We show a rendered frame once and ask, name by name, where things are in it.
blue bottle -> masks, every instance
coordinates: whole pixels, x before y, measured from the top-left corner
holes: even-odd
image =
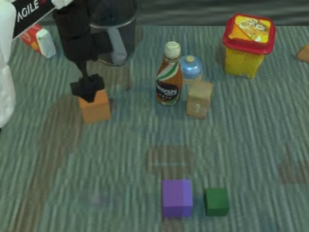
[[[191,84],[195,80],[202,79],[203,67],[199,58],[191,55],[181,57],[180,67],[184,84]]]

red lid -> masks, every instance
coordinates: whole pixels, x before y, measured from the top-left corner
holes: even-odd
[[[223,34],[223,44],[235,50],[269,54],[274,49],[276,28],[272,20],[247,14],[230,18]]]

yellow label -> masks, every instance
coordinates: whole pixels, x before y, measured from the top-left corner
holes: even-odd
[[[236,16],[230,39],[251,40],[258,43],[267,43],[271,22],[245,16]]]
[[[39,49],[39,46],[36,42],[32,42],[31,43],[31,47],[34,49],[34,50],[38,50]]]

white robot link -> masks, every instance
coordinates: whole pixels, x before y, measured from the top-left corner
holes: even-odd
[[[16,0],[0,0],[0,131],[10,120],[15,108],[15,89],[8,66],[17,17],[17,11],[12,4],[14,1]],[[61,9],[73,1],[51,0],[56,9]]]

purple block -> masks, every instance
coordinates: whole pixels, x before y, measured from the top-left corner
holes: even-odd
[[[192,207],[191,180],[162,181],[163,217],[189,217],[192,213]]]

